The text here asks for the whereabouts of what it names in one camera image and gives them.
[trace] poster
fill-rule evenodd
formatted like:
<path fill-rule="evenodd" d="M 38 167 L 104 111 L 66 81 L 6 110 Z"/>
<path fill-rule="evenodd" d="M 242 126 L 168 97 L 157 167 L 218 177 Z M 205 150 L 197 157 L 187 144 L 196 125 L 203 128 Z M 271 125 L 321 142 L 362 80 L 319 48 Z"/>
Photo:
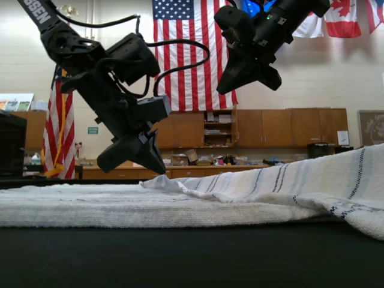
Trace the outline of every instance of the poster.
<path fill-rule="evenodd" d="M 34 95 L 31 93 L 0 94 L 0 109 L 5 111 L 28 111 L 33 97 Z"/>
<path fill-rule="evenodd" d="M 384 111 L 359 111 L 360 138 L 363 146 L 384 143 Z"/>

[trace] black tabletop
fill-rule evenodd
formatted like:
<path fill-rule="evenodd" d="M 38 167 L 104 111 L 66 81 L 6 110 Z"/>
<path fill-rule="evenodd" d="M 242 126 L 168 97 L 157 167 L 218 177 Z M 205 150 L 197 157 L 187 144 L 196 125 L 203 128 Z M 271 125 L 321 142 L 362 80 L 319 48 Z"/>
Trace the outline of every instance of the black tabletop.
<path fill-rule="evenodd" d="M 0 229 L 0 287 L 381 287 L 383 257 L 346 223 Z"/>

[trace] striped towel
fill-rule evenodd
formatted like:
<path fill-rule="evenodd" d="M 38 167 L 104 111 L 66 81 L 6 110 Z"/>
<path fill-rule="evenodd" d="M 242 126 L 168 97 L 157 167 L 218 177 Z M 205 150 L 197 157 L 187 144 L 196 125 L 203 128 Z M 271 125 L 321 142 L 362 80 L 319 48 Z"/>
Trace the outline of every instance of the striped towel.
<path fill-rule="evenodd" d="M 330 214 L 384 240 L 384 145 L 204 178 L 169 180 L 160 176 L 142 187 L 233 205 L 264 204 L 254 207 L 263 214 L 255 214 L 251 223 Z M 242 223 L 249 224 L 245 218 Z"/>
<path fill-rule="evenodd" d="M 212 227 L 333 215 L 384 240 L 383 168 L 378 145 L 205 178 L 0 189 L 0 227 Z"/>

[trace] classroom wall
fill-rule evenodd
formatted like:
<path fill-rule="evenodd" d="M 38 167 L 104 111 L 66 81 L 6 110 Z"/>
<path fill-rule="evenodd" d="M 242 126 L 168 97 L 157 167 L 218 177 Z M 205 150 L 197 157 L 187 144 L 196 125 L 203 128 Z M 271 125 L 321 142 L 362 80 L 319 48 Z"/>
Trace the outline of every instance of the classroom wall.
<path fill-rule="evenodd" d="M 55 0 L 57 6 L 72 2 L 79 21 L 87 20 L 91 0 Z M 0 93 L 32 92 L 36 100 L 48 100 L 55 67 L 40 43 L 39 33 L 15 0 L 3 0 L 0 10 Z M 356 39 L 323 37 L 296 38 L 277 53 L 274 67 L 283 79 L 274 92 L 260 83 L 238 89 L 240 109 L 285 109 L 290 107 L 345 107 L 348 112 L 350 140 L 360 145 L 358 110 L 384 110 L 384 25 L 369 35 L 364 0 L 358 0 L 358 19 L 363 36 Z M 151 0 L 95 0 L 96 23 L 107 22 L 130 14 L 141 14 L 141 33 L 153 40 Z M 91 36 L 90 29 L 75 29 Z M 134 22 L 93 30 L 96 40 L 105 48 L 134 31 Z M 131 87 L 143 89 L 143 81 Z M 83 156 L 96 158 L 110 145 L 112 136 L 101 124 L 99 135 L 87 135 L 96 126 L 96 115 L 75 93 L 76 140 L 83 142 Z"/>

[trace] framed picture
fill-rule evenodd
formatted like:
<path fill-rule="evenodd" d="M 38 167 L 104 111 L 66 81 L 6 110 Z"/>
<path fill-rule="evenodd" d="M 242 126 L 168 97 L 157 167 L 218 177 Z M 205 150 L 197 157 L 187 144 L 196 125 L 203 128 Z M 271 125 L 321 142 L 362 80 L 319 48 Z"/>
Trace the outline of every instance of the framed picture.
<path fill-rule="evenodd" d="M 384 111 L 371 110 L 358 112 L 360 139 L 363 146 L 384 143 Z"/>

